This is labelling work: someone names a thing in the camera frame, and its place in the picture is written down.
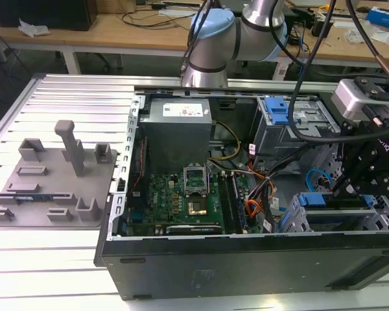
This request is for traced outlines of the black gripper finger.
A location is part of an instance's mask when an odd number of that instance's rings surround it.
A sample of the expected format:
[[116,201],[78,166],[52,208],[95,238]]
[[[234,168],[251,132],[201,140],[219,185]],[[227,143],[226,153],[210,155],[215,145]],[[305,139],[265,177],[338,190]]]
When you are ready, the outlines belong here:
[[349,168],[346,170],[346,183],[348,194],[389,194],[389,172]]
[[361,194],[365,188],[369,153],[369,141],[357,140],[352,143],[341,143],[338,146],[341,152],[341,175],[333,187],[333,196],[347,198]]

